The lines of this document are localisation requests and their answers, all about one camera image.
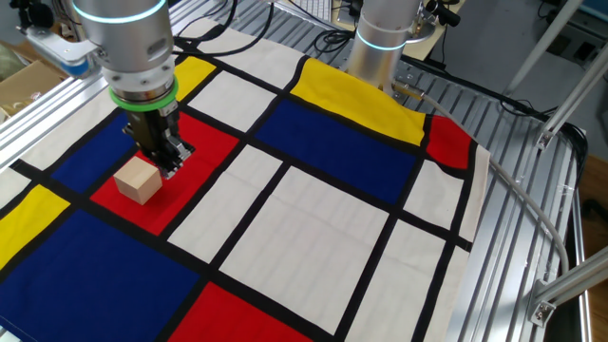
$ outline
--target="metal rod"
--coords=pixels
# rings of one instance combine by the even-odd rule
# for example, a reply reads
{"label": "metal rod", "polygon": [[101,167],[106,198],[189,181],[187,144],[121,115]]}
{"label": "metal rod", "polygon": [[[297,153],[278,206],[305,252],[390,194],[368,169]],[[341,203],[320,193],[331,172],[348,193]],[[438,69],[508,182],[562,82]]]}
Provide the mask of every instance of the metal rod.
{"label": "metal rod", "polygon": [[608,247],[595,253],[554,282],[540,288],[534,296],[534,301],[536,303],[546,301],[559,306],[605,279],[608,279]]}
{"label": "metal rod", "polygon": [[580,82],[575,86],[570,95],[568,95],[563,104],[560,105],[558,111],[544,124],[537,143],[539,148],[544,149],[549,144],[551,138],[553,138],[566,120],[574,113],[584,98],[599,80],[601,80],[606,71],[608,71],[608,45],[601,50],[598,57],[596,57],[591,66],[589,66],[589,69],[585,72],[584,76],[582,76]]}
{"label": "metal rod", "polygon": [[532,52],[530,52],[528,58],[525,59],[525,62],[523,62],[522,67],[520,67],[520,70],[515,74],[511,83],[503,91],[504,96],[510,97],[513,92],[515,92],[515,89],[517,89],[528,72],[530,72],[532,67],[539,61],[542,54],[549,48],[551,43],[553,43],[555,37],[560,34],[561,29],[566,26],[572,15],[579,9],[582,2],[583,0],[568,0],[563,8],[561,8],[558,16],[553,20],[553,23],[544,33],[539,43],[532,49]]}

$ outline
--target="red square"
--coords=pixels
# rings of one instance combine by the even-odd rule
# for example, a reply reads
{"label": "red square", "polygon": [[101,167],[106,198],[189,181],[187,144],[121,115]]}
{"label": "red square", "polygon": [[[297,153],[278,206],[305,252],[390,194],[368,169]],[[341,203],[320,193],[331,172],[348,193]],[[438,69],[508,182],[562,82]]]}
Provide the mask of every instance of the red square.
{"label": "red square", "polygon": [[210,282],[169,341],[304,342],[310,339]]}
{"label": "red square", "polygon": [[437,162],[459,169],[468,167],[471,138],[452,120],[433,116],[427,152]]}
{"label": "red square", "polygon": [[[112,178],[91,199],[146,231],[160,234],[238,142],[237,138],[183,113],[179,123],[180,135],[197,150],[173,178],[162,180],[162,188],[145,205],[119,193]],[[136,156],[149,162],[140,151]]]}

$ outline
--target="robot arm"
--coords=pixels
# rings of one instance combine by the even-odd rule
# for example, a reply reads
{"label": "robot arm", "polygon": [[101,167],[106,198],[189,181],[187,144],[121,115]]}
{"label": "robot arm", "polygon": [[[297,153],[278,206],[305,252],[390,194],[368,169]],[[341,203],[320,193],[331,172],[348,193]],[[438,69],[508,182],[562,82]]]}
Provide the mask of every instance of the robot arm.
{"label": "robot arm", "polygon": [[74,77],[101,68],[130,135],[169,179],[194,152],[178,128],[178,82],[166,0],[73,0],[87,40],[69,43],[46,28],[22,28],[28,40]]}

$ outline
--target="yellow rectangle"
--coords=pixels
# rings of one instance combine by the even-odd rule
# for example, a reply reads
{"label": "yellow rectangle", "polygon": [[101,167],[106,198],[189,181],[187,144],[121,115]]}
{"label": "yellow rectangle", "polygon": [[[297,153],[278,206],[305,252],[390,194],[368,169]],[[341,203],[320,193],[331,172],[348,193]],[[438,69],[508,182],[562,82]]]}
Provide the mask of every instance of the yellow rectangle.
{"label": "yellow rectangle", "polygon": [[68,206],[69,202],[42,185],[31,189],[15,209],[0,219],[0,269]]}
{"label": "yellow rectangle", "polygon": [[183,100],[195,87],[197,87],[216,67],[211,63],[196,57],[188,57],[175,67],[175,76],[178,78],[178,101]]}
{"label": "yellow rectangle", "polygon": [[313,58],[306,61],[292,94],[394,139],[420,145],[426,115]]}

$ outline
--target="mondrian-style mat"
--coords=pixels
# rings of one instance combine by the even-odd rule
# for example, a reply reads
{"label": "mondrian-style mat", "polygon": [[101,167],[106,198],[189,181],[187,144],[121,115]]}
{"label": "mondrian-style mat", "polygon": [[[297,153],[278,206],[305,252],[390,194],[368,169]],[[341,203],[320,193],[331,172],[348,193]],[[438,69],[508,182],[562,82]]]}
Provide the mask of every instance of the mondrian-style mat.
{"label": "mondrian-style mat", "polygon": [[25,341],[443,340],[488,153],[272,42],[176,63],[197,151],[146,205],[112,179],[142,156],[106,91],[0,174],[0,325]]}

